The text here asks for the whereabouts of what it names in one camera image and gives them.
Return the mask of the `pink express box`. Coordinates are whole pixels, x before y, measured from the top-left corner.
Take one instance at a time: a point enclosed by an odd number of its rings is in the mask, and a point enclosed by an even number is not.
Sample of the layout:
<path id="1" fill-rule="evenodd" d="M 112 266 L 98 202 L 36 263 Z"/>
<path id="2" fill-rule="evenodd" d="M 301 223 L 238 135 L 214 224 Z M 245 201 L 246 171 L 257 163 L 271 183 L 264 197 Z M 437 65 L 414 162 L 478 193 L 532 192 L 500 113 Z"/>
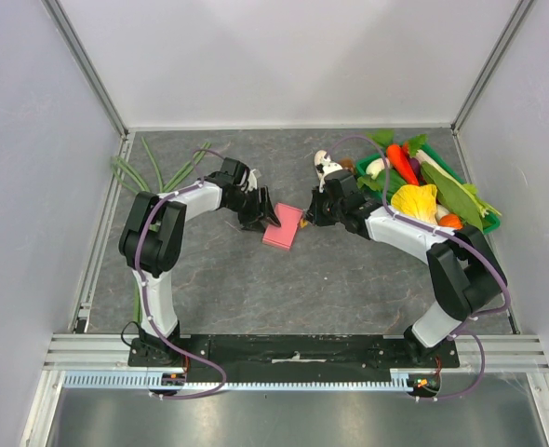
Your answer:
<path id="1" fill-rule="evenodd" d="M 277 203 L 274 211 L 280 225 L 269 224 L 262 237 L 262 243 L 289 251 L 300 227 L 303 211 L 283 203 Z"/>

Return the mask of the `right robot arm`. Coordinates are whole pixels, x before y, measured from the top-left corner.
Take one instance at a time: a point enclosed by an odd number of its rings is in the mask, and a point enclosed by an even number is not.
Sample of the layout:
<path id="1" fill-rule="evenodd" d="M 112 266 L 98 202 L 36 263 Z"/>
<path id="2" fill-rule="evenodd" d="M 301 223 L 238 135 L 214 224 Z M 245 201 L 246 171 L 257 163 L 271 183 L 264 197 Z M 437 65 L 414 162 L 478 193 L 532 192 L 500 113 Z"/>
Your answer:
<path id="1" fill-rule="evenodd" d="M 428 266 L 435 302 L 405 331 L 403 355 L 417 367 L 436 355 L 436 347 L 498 295 L 507 281 L 484 235 L 466 225 L 460 230 L 409 218 L 368 199 L 346 169 L 318 175 L 306 219 L 316 226 L 342 224 L 349 233 L 385 243 Z"/>

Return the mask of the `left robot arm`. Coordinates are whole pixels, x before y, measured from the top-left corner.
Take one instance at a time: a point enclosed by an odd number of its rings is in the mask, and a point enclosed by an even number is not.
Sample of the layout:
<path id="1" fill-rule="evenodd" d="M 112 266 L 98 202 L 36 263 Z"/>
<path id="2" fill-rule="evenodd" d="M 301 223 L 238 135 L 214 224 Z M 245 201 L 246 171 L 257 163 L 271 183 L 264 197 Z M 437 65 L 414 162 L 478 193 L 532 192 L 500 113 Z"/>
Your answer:
<path id="1" fill-rule="evenodd" d="M 149 356 L 170 366 L 181 355 L 173 338 L 179 319 L 172 299 L 171 271 L 181 255 L 187 222 L 205 213 L 227 209 L 242 228 L 264 232 L 281 225 L 268 188 L 258 185 L 256 171 L 226 157 L 221 167 L 182 189 L 159 195 L 136 195 L 119 240 L 119 252 L 132 269 L 141 299 L 141 333 L 151 340 Z"/>

